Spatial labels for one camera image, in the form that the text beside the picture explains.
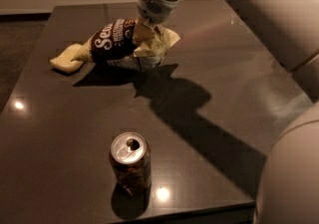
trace aluminum can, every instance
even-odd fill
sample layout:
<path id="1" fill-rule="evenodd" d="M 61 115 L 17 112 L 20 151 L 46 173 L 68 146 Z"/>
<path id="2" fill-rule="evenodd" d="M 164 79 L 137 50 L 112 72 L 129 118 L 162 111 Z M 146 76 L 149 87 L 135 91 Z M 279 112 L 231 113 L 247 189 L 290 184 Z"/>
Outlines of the aluminum can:
<path id="1" fill-rule="evenodd" d="M 118 183 L 129 195 L 142 194 L 151 186 L 151 150 L 139 134 L 126 132 L 116 137 L 110 163 Z"/>

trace snack bag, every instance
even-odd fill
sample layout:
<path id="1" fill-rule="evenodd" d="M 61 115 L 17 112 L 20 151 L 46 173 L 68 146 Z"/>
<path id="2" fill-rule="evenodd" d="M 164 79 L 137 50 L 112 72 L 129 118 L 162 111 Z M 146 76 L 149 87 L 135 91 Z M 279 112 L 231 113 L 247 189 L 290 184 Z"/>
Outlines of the snack bag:
<path id="1" fill-rule="evenodd" d="M 161 25 L 144 19 L 119 19 L 98 31 L 83 46 L 68 47 L 50 64 L 67 74 L 79 70 L 84 62 L 146 71 L 157 67 L 178 40 L 176 32 Z"/>

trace can opening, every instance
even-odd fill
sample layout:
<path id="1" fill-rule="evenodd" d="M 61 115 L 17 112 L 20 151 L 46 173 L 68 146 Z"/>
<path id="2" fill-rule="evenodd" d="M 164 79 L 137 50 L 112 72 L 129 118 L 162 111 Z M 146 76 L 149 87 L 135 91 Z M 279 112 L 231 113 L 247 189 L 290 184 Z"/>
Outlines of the can opening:
<path id="1" fill-rule="evenodd" d="M 128 139 L 127 146 L 129 148 L 129 151 L 136 151 L 140 148 L 140 143 L 134 139 Z"/>

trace floor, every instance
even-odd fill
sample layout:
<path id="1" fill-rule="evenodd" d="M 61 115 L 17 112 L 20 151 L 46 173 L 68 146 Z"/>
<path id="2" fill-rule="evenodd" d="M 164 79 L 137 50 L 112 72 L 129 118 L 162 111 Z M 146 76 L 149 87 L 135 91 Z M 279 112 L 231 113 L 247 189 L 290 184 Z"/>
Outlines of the floor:
<path id="1" fill-rule="evenodd" d="M 0 113 L 47 21 L 0 22 Z"/>

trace dark table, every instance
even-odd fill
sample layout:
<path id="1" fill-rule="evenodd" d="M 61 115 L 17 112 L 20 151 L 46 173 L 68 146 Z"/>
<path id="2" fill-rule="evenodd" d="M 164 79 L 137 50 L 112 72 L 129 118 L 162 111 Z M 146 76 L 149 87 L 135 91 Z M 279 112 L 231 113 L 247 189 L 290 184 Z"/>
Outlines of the dark table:
<path id="1" fill-rule="evenodd" d="M 148 73 L 51 70 L 69 45 L 136 17 L 135 3 L 54 9 L 0 117 L 1 223 L 109 223 L 254 202 L 266 155 L 310 101 L 223 0 L 181 1 L 163 24 L 181 40 Z M 108 160 L 125 131 L 152 148 L 144 197 L 119 191 Z"/>

